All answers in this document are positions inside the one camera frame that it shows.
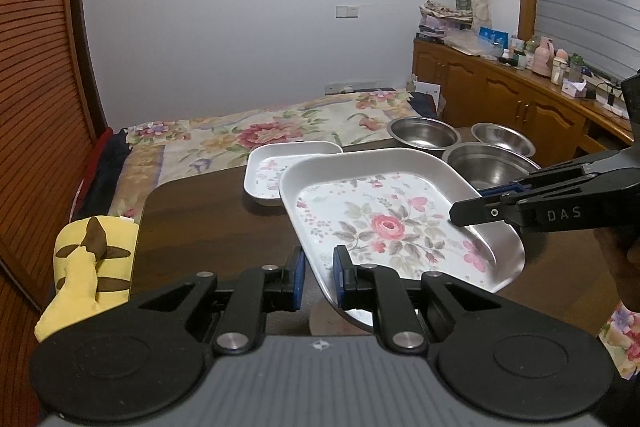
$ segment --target cabinet countertop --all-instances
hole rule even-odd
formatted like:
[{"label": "cabinet countertop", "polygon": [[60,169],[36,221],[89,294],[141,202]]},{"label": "cabinet countertop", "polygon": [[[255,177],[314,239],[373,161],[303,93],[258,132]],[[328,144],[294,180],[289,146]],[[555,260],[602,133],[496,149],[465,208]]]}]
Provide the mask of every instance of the cabinet countertop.
[{"label": "cabinet countertop", "polygon": [[511,76],[512,78],[515,78],[516,80],[523,83],[525,86],[546,94],[547,96],[551,96],[566,107],[571,107],[572,109],[582,114],[584,117],[588,118],[588,120],[591,120],[599,126],[607,129],[609,132],[614,134],[626,144],[631,145],[634,141],[633,134],[631,133],[631,124],[628,120],[625,120],[624,118],[613,114],[611,111],[608,111],[597,100],[577,100],[574,98],[569,98],[562,93],[562,89],[560,86],[552,84],[548,78],[539,76],[538,74],[535,74],[530,70],[520,71],[510,66],[506,66],[500,62],[486,60],[485,58],[473,55],[466,55],[443,44],[433,44],[430,42],[421,41],[419,39],[415,39],[414,43],[426,45],[432,50],[435,50],[434,46],[436,46],[437,48],[439,48],[439,51],[442,51],[442,53],[444,54],[448,54],[450,57],[457,57],[460,59],[464,58],[469,62],[474,62],[486,69],[495,71],[496,73]]}]

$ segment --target yellow plush toy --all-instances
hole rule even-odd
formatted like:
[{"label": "yellow plush toy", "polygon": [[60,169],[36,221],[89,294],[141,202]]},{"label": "yellow plush toy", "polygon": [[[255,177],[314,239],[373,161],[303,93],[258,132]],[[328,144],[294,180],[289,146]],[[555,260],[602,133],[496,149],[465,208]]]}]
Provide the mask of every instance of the yellow plush toy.
[{"label": "yellow plush toy", "polygon": [[56,297],[36,324],[51,333],[129,300],[138,226],[129,219],[89,217],[66,225],[53,256]]}]

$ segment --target white tray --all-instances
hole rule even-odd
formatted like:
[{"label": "white tray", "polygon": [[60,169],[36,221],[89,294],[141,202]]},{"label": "white tray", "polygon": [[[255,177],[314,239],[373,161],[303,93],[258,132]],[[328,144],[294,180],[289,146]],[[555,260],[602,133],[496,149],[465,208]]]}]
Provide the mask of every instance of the white tray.
[{"label": "white tray", "polygon": [[[337,307],[334,247],[354,264],[394,268],[419,279],[438,270],[495,292],[524,267],[518,234],[504,222],[461,229],[452,201],[478,192],[439,158],[393,148],[302,160],[280,178],[280,195],[322,292]],[[363,310],[348,314],[371,325]]]},{"label": "white tray", "polygon": [[260,204],[282,204],[278,182],[286,168],[305,158],[338,152],[342,152],[341,147],[327,141],[271,143],[258,147],[247,160],[244,190]]}]

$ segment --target human hand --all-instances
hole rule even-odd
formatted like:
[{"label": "human hand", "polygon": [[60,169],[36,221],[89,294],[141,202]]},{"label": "human hand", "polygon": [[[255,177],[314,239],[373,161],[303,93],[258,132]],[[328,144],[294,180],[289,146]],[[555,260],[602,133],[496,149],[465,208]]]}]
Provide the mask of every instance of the human hand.
[{"label": "human hand", "polygon": [[618,296],[629,311],[640,312],[640,237],[637,229],[619,227],[593,231],[609,267]]}]

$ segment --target brown slatted closet door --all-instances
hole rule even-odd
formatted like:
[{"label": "brown slatted closet door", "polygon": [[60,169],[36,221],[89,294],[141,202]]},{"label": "brown slatted closet door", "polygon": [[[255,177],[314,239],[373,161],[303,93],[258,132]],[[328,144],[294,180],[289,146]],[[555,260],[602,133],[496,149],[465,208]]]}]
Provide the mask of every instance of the brown slatted closet door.
[{"label": "brown slatted closet door", "polygon": [[[79,83],[69,0],[0,0],[0,259],[33,300],[52,282],[93,131]],[[0,271],[0,425],[30,426],[28,359],[38,318]]]}]

